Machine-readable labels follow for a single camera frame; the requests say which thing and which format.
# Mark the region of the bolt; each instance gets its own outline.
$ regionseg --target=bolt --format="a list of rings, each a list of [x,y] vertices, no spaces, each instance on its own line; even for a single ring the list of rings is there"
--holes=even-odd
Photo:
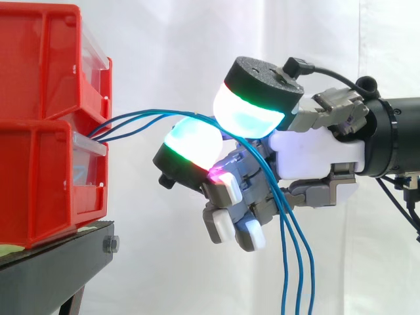
[[[104,239],[104,252],[117,253],[119,249],[119,236],[106,236]]]

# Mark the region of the black cylindrical mount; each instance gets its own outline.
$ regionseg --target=black cylindrical mount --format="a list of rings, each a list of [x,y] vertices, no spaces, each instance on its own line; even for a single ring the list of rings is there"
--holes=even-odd
[[[201,192],[201,184],[205,181],[208,171],[202,169],[185,157],[176,153],[163,143],[153,158],[153,163],[162,171],[159,183],[171,189],[177,182],[183,186]]]
[[[420,172],[420,98],[370,100],[365,141],[365,168],[359,175]]]
[[[278,130],[287,130],[293,118],[292,110],[304,94],[294,79],[289,82],[280,76],[276,66],[262,60],[237,57],[224,84],[236,96],[248,103],[275,110],[285,115]]]

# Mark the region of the white wall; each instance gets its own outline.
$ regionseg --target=white wall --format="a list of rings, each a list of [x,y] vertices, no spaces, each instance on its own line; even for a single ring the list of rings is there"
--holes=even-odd
[[[239,55],[277,64],[298,56],[351,79],[375,75],[384,96],[420,94],[412,49],[419,46],[418,8],[398,14],[392,2],[74,1],[113,58],[114,115],[146,108],[210,114]],[[308,94],[338,86],[320,75],[300,82]],[[121,248],[87,284],[81,314],[279,314],[278,219],[265,226],[268,246],[261,252],[244,253],[236,243],[213,245],[201,220],[205,200],[180,186],[159,186],[152,158],[175,121],[110,145],[107,219],[115,220]],[[373,180],[361,186],[342,207],[296,211],[316,259],[314,314],[417,314],[415,233]],[[291,242],[287,250],[292,314],[297,263]]]

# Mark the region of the green light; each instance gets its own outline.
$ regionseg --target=green light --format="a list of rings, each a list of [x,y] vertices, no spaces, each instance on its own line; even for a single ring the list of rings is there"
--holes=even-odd
[[[222,151],[223,139],[216,127],[187,117],[167,134],[165,144],[202,169],[209,170]]]
[[[217,122],[236,136],[265,137],[283,120],[284,114],[252,105],[232,93],[223,83],[213,103]]]

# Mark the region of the blue wire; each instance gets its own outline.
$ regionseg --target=blue wire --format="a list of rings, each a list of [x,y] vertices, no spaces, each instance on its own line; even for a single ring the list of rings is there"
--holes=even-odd
[[[125,138],[125,137],[129,137],[129,136],[132,136],[132,135],[135,135],[136,133],[139,133],[139,132],[141,132],[141,131],[143,131],[143,130],[145,130],[146,128],[149,128],[151,125],[153,125],[155,122],[157,122],[157,121],[159,121],[159,120],[161,120],[162,118],[165,118],[165,117],[168,117],[168,116],[170,116],[170,115],[160,115],[160,116],[157,116],[155,119],[153,119],[153,120],[151,120],[151,121],[149,121],[147,124],[145,124],[143,127],[141,127],[141,128],[138,128],[137,130],[134,130],[134,131],[131,131],[130,133],[125,133],[124,135],[119,135],[119,136],[113,136],[113,137],[111,137],[111,138],[108,138],[108,139],[103,139],[103,140],[98,140],[100,143],[104,143],[104,142],[109,142],[109,141],[114,141],[114,140],[118,140],[118,139],[121,139],[121,138]],[[116,129],[118,129],[118,128],[121,128],[121,127],[123,127],[124,125],[126,125],[126,124],[128,124],[128,122],[127,121],[125,121],[124,123],[121,123],[121,124],[119,124],[117,127],[115,127],[115,129],[114,130],[109,130],[109,132],[111,131],[115,131]]]
[[[283,292],[282,292],[282,312],[286,312],[286,297],[287,297],[287,284],[289,283],[289,267],[287,266],[287,248],[286,248],[286,235],[284,232],[284,219],[280,215],[280,235],[282,237],[282,254],[283,254],[283,269],[284,269],[284,281],[283,281]]]
[[[298,264],[299,264],[299,284],[298,284],[298,292],[297,292],[297,298],[296,298],[296,307],[295,307],[295,313],[299,314],[300,312],[300,303],[301,303],[301,294],[302,294],[302,288],[303,288],[303,263],[302,263],[302,257],[301,257],[301,252],[299,249],[299,244],[297,243],[297,239],[294,235],[293,229],[291,228],[290,222],[287,219],[287,216],[285,215],[285,211],[284,211],[284,205],[287,207],[287,212],[289,213],[292,221],[293,221],[293,225],[295,225],[295,228],[299,234],[299,236],[301,237],[304,246],[308,252],[308,257],[310,260],[310,275],[311,275],[311,297],[310,297],[310,306],[309,306],[309,310],[308,313],[311,314],[312,313],[312,309],[313,309],[313,304],[314,304],[314,297],[315,297],[315,272],[314,272],[314,257],[312,254],[312,251],[310,249],[310,246],[305,238],[305,236],[303,235],[303,232],[299,226],[299,223],[297,222],[289,204],[287,203],[287,200],[284,197],[283,192],[279,189],[278,185],[277,185],[277,181],[271,171],[271,169],[269,168],[268,164],[265,162],[265,160],[261,157],[261,155],[258,153],[258,151],[256,151],[256,149],[254,149],[254,147],[252,147],[244,138],[240,138],[240,137],[236,137],[235,135],[233,135],[232,133],[229,133],[228,131],[224,130],[216,121],[208,118],[207,116],[204,115],[200,115],[200,114],[195,114],[192,112],[180,112],[180,111],[174,111],[174,110],[143,110],[143,111],[138,111],[138,112],[133,112],[133,113],[128,113],[128,114],[124,114],[124,115],[120,115],[117,116],[113,119],[110,119],[109,121],[103,123],[102,125],[98,126],[95,130],[93,130],[89,136],[91,137],[91,135],[94,135],[96,132],[98,132],[99,130],[101,130],[103,127],[107,126],[107,124],[118,120],[118,119],[122,119],[125,117],[131,117],[131,116],[138,116],[138,115],[142,115],[142,114],[167,114],[167,115],[182,115],[182,116],[188,116],[188,117],[193,117],[199,120],[202,120],[204,122],[207,122],[211,125],[213,125],[214,127],[218,128],[219,130],[221,130],[222,132],[230,135],[232,138],[234,138],[236,141],[238,141],[240,144],[242,144],[250,153],[251,155],[254,156],[254,158],[259,162],[262,170],[264,171],[268,183],[271,187],[271,190],[273,192],[273,196],[274,199],[276,200],[276,203],[278,205],[279,211],[280,211],[280,218],[283,218],[284,222],[286,223],[287,229],[289,230],[289,233],[291,235],[292,241],[293,241],[293,245],[295,246],[296,249],[296,254],[297,254],[297,259],[298,259]],[[150,122],[148,124],[147,127],[149,127],[151,124],[153,124],[154,122]],[[287,290],[287,281],[288,281],[288,277],[286,276],[286,271],[287,270],[287,254],[285,255],[285,241],[283,239],[284,237],[284,233],[282,233],[282,245],[283,245],[283,262],[286,262],[285,264],[285,283],[283,285],[283,297],[282,297],[282,314],[284,313],[284,305],[285,305],[285,290],[284,287]]]
[[[94,137],[93,140],[98,141],[99,139],[108,136],[110,133],[113,133],[114,131],[128,125],[129,123],[132,123],[132,122],[134,122],[136,120],[139,120],[141,118],[144,118],[144,117],[154,116],[154,115],[155,114],[143,114],[143,115],[139,115],[139,116],[136,116],[134,118],[128,119],[128,120],[124,121],[123,123],[120,123],[119,125],[115,126],[114,128],[111,128],[110,130],[106,131],[105,133],[102,133],[100,136]]]

